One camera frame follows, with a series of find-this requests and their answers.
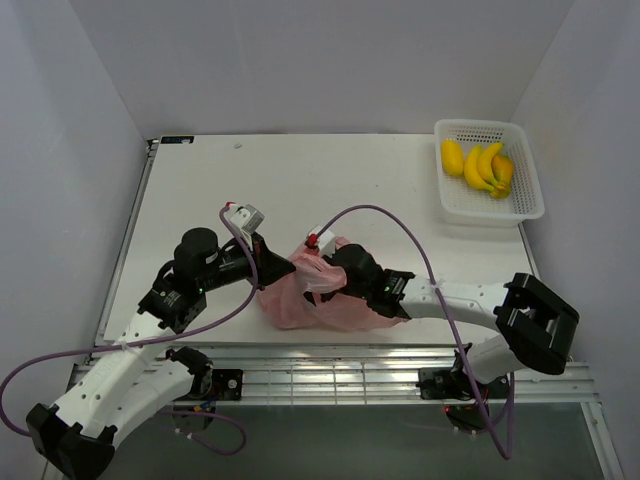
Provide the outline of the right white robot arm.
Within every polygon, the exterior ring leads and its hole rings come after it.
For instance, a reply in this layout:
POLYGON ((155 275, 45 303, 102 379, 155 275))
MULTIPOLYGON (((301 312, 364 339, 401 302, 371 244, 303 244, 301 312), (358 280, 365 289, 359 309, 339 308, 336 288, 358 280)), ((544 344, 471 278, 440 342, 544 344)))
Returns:
POLYGON ((465 347, 451 373, 454 390, 464 397, 517 370, 565 371, 579 314, 533 275, 517 273, 504 284, 434 284, 412 272, 381 267, 356 244, 338 248, 325 260, 346 279, 325 293, 304 288, 311 304, 350 296, 387 318, 452 319, 494 331, 494 337, 465 347))

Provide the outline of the yellow fake banana bunch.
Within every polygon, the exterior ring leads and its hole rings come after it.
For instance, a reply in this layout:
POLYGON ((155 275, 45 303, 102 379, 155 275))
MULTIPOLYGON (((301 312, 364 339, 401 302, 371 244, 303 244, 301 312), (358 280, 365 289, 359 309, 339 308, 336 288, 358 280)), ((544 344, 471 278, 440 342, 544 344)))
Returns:
POLYGON ((511 194, 511 185, 499 184, 494 178, 492 159, 502 154, 504 144, 495 142, 489 146, 474 146, 464 163, 464 179, 467 184, 479 191, 486 191, 494 199, 506 199, 511 194))

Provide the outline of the aluminium frame rail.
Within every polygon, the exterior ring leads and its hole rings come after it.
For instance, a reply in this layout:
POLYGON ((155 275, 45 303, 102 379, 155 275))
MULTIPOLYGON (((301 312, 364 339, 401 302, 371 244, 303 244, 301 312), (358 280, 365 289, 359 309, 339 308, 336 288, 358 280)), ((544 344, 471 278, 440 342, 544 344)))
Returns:
POLYGON ((244 373, 242 396, 222 401, 204 437, 220 456, 172 432, 141 426, 117 451, 109 479, 621 479, 588 366, 559 377, 516 377, 514 444, 503 459, 486 435, 456 432, 444 403, 424 400, 421 369, 448 348, 217 347, 219 368, 244 373))

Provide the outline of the white plastic basket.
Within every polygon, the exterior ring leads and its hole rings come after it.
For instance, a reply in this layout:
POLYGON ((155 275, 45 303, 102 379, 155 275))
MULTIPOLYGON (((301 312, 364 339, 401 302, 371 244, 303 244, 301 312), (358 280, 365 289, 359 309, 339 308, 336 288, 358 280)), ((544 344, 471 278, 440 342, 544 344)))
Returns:
POLYGON ((451 223, 513 227, 545 212, 524 130, 488 120, 436 122, 441 206, 451 223))

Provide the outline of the pink plastic bag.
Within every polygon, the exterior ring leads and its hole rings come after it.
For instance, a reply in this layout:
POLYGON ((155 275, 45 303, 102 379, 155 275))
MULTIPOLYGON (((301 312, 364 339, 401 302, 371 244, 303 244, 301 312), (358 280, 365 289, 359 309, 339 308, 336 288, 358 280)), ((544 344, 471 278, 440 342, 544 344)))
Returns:
POLYGON ((391 328, 402 318, 384 317, 363 299, 336 294, 323 302, 321 296, 347 283, 343 269, 332 266, 304 245, 288 257, 296 271, 257 293, 257 302, 270 324, 281 330, 328 329, 370 331, 391 328))

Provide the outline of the yellow green fake mango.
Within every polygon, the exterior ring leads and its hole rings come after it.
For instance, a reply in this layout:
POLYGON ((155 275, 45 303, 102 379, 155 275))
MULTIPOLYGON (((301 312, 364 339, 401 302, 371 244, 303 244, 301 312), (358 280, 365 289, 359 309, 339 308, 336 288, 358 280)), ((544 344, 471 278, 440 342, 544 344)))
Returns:
POLYGON ((514 165, 508 157, 502 154, 496 155, 492 159, 491 167, 494 178, 498 181, 499 184, 504 184, 506 186, 511 185, 514 174, 514 165))

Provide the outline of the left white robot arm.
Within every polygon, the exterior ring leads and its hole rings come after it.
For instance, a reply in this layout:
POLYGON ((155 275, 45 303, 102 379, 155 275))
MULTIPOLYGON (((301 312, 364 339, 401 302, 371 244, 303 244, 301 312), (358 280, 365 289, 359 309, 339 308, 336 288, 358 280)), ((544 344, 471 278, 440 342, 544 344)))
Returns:
POLYGON ((212 388, 212 364, 203 353, 169 348, 202 313, 209 291, 255 279, 263 289, 294 265, 271 252, 263 237, 231 239, 187 231, 166 262, 114 351, 52 405, 35 405, 26 422, 36 450, 69 479, 96 479, 117 446, 174 399, 201 399, 212 388))

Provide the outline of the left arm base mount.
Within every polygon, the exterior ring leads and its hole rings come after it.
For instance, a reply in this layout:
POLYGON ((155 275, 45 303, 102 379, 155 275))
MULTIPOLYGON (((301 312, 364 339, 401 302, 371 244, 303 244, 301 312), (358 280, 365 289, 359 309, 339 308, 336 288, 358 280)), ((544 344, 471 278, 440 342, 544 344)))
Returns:
POLYGON ((204 431, 213 419, 188 416, 187 412, 215 414, 219 401, 239 401, 242 398, 243 370, 216 368, 204 353, 191 347, 169 349, 165 358, 185 366, 192 377, 189 392, 179 397, 178 404, 171 407, 173 412, 178 412, 173 417, 177 427, 195 432, 204 431))

